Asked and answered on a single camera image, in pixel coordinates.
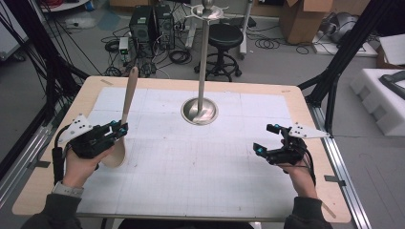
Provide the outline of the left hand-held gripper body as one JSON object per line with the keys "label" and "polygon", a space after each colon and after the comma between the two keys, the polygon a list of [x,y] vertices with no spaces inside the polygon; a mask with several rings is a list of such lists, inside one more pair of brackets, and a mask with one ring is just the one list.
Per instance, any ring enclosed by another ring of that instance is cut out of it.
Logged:
{"label": "left hand-held gripper body", "polygon": [[67,143],[81,158],[94,158],[115,144],[108,134],[98,134],[95,125],[84,114],[79,114],[66,126],[57,138],[58,143]]}

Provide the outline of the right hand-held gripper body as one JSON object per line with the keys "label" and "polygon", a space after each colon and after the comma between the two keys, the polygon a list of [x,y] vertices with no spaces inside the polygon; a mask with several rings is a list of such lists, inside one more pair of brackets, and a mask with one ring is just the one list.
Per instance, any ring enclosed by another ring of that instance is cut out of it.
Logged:
{"label": "right hand-held gripper body", "polygon": [[283,136],[283,146],[280,149],[269,150],[267,162],[271,165],[279,163],[290,163],[294,165],[309,156],[310,152],[305,143],[307,138],[330,137],[329,133],[295,122],[288,135]]}

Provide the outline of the wooden spoon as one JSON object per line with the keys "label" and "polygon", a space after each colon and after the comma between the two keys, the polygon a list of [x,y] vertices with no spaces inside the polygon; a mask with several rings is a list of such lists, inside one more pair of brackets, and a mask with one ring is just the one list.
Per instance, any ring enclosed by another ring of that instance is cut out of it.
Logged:
{"label": "wooden spoon", "polygon": [[[138,83],[139,70],[134,67],[128,76],[128,82],[126,87],[126,94],[124,97],[124,105],[121,116],[121,123],[126,124],[132,100],[134,97],[135,89]],[[109,168],[116,168],[120,166],[125,158],[125,143],[124,137],[121,137],[115,144],[115,148],[112,153],[102,159],[102,163]]]}

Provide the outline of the person's left hand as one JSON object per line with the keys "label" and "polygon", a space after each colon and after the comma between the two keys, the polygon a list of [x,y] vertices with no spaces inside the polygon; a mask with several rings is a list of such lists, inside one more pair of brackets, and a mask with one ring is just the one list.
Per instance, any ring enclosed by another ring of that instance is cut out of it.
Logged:
{"label": "person's left hand", "polygon": [[73,149],[66,156],[66,172],[62,184],[71,188],[82,188],[97,164],[114,151],[111,147],[94,158],[80,158]]}

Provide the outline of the person's right hand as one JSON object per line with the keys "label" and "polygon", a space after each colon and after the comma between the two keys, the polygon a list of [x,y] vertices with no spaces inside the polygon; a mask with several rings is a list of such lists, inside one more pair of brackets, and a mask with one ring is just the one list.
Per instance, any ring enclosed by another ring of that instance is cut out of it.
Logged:
{"label": "person's right hand", "polygon": [[304,156],[302,160],[294,165],[290,163],[279,163],[278,166],[289,174],[294,190],[302,198],[318,198],[315,184],[311,177],[309,157]]}

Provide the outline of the grey wristwatch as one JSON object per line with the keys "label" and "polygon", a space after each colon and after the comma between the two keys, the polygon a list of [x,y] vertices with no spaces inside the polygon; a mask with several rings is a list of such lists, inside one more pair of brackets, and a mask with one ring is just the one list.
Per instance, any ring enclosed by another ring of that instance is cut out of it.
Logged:
{"label": "grey wristwatch", "polygon": [[64,185],[61,181],[58,181],[53,187],[52,193],[57,195],[63,195],[73,198],[81,198],[84,192],[83,188],[75,188]]}

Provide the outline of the white grid mat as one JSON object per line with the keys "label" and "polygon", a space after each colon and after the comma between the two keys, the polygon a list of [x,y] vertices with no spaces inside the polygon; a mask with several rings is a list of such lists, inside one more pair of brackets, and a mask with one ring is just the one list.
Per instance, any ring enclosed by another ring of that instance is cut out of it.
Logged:
{"label": "white grid mat", "polygon": [[219,108],[208,125],[190,124],[181,105],[192,91],[138,89],[128,117],[126,158],[87,180],[82,215],[279,220],[295,192],[288,176],[256,156],[280,147],[267,124],[288,127],[281,95],[208,92]]}

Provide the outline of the small white power device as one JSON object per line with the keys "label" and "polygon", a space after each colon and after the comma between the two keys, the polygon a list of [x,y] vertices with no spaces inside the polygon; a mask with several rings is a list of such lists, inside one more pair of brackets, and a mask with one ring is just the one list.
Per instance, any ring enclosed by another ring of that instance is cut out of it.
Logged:
{"label": "small white power device", "polygon": [[121,37],[119,39],[119,46],[118,50],[120,54],[127,54],[129,51],[129,38],[128,37]]}

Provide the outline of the black round stool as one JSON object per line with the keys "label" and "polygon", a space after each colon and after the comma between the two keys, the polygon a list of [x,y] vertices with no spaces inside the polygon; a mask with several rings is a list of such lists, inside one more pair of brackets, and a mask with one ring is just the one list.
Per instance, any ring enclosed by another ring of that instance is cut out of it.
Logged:
{"label": "black round stool", "polygon": [[216,56],[215,61],[207,60],[211,69],[205,72],[205,79],[210,76],[226,76],[228,81],[232,81],[231,75],[241,76],[242,71],[234,57],[228,54],[228,51],[239,47],[244,41],[244,35],[239,28],[227,24],[214,24],[209,27],[208,44],[217,49],[216,52],[207,57]]}

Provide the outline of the black computer tower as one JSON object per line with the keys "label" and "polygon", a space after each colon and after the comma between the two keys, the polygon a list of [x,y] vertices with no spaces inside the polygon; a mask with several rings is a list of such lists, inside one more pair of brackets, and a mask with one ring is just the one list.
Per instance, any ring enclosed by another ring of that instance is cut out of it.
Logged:
{"label": "black computer tower", "polygon": [[156,38],[156,26],[152,6],[135,6],[129,28],[139,43],[152,42]]}
{"label": "black computer tower", "polygon": [[174,18],[168,5],[155,6],[158,39],[165,50],[175,48]]}

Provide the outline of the cardboard box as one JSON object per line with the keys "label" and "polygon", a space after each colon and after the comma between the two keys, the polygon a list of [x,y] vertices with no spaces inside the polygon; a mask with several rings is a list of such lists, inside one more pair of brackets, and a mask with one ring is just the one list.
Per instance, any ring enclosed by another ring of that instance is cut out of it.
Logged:
{"label": "cardboard box", "polygon": [[289,44],[311,42],[332,5],[333,0],[284,0],[279,18],[282,35]]}

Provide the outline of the dark curved tool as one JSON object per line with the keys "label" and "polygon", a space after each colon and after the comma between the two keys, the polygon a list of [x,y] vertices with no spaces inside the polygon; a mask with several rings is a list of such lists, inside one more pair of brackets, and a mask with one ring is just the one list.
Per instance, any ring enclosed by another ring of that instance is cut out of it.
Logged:
{"label": "dark curved tool", "polygon": [[405,100],[405,88],[398,85],[398,82],[405,80],[405,71],[383,74],[378,80],[393,93]]}

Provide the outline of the white box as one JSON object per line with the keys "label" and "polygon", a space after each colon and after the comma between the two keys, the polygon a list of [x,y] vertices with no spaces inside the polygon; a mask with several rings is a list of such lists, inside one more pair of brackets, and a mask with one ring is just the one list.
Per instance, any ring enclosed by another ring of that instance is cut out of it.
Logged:
{"label": "white box", "polygon": [[393,65],[405,65],[405,33],[380,38],[386,60]]}

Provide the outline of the aluminium rail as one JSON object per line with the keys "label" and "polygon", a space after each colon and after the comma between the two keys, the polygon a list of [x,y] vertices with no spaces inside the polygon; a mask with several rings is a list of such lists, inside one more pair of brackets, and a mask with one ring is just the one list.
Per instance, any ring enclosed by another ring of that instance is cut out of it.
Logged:
{"label": "aluminium rail", "polygon": [[35,164],[36,157],[45,150],[46,142],[50,139],[52,132],[53,128],[40,126],[28,136],[28,141],[17,151],[16,160],[0,180],[0,209],[13,195],[26,172]]}
{"label": "aluminium rail", "polygon": [[331,168],[337,177],[338,184],[349,207],[352,222],[356,229],[372,229],[369,218],[361,200],[352,183],[352,178],[346,167],[335,138],[331,135],[323,139],[326,153],[331,163]]}

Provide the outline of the black frame stand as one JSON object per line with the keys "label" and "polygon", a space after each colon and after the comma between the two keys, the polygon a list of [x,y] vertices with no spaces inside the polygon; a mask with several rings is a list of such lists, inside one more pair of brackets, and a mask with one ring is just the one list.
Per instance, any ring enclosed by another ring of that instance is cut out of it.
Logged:
{"label": "black frame stand", "polygon": [[3,1],[39,54],[40,59],[32,52],[30,46],[22,40],[18,32],[11,27],[11,24],[0,17],[0,22],[28,55],[37,75],[46,80],[46,103],[0,162],[0,181],[11,170],[11,166],[21,155],[22,150],[32,138],[33,133],[42,123],[48,124],[54,117],[56,102],[61,97],[73,97],[77,95],[80,86],[75,81],[74,75],[80,79],[87,79],[89,77],[87,73],[61,56],[46,32],[30,0]]}
{"label": "black frame stand", "polygon": [[332,132],[334,105],[340,76],[396,1],[371,0],[327,68],[317,76],[298,85],[301,90],[314,87],[312,92],[305,97],[312,107],[320,108],[324,98],[328,98],[324,128],[329,133]]}

